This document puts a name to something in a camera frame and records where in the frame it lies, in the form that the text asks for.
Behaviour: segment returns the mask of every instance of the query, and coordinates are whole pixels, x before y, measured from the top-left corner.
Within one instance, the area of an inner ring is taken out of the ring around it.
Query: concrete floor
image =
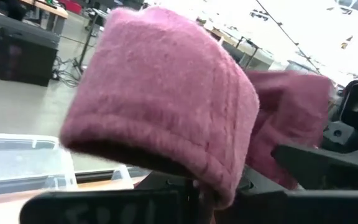
[[[63,30],[63,36],[85,42],[86,19],[69,15]],[[58,56],[62,60],[79,56],[83,45],[61,38]],[[93,49],[85,57],[85,63],[92,56]],[[51,81],[48,88],[25,83],[0,81],[0,133],[39,134],[58,136],[60,126],[75,88],[69,88],[62,82]],[[86,155],[73,155],[77,171],[113,169],[116,163],[96,159]]]

